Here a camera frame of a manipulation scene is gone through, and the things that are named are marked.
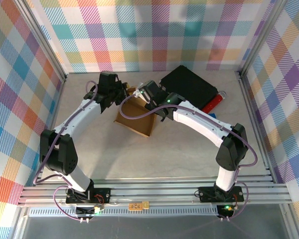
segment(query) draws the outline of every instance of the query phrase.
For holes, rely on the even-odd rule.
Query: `ventilation grille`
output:
[[[74,208],[63,208],[65,212],[70,215],[75,215]],[[216,215],[216,206],[174,206],[174,207],[151,207],[147,210],[142,211],[129,211],[127,207],[108,207],[101,211],[98,216],[175,216],[175,215]],[[29,212],[30,217],[53,217],[53,216],[64,216],[64,214],[55,207],[51,208],[40,208],[33,207]]]

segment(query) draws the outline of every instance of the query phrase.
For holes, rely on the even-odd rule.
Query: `open cardboard box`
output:
[[[135,89],[135,87],[129,88],[127,92],[132,94]],[[127,116],[140,116],[149,112],[149,110],[145,108],[145,104],[146,102],[142,99],[132,97],[122,106],[122,111]],[[114,122],[121,124],[144,137],[149,137],[153,131],[155,120],[156,114],[151,114],[141,119],[127,119],[118,112]]]

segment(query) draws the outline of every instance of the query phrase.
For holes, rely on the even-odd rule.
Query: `red object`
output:
[[[202,111],[208,114],[213,108],[215,108],[225,97],[221,94],[218,94],[213,98],[203,109]]]

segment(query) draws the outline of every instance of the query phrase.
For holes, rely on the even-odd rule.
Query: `cardboard box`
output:
[[[149,110],[145,108],[145,104],[146,102],[142,99],[132,97],[122,106],[122,111],[127,116],[140,116],[149,112]],[[155,121],[156,114],[151,114],[141,119],[127,119],[124,118],[120,112],[118,112],[116,119],[114,120],[114,122],[121,124],[144,137],[149,137],[151,135]]]

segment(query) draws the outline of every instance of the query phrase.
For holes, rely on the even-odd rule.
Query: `black case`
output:
[[[183,96],[192,105],[204,108],[217,94],[218,90],[185,66],[179,66],[160,81],[160,86],[168,93]]]

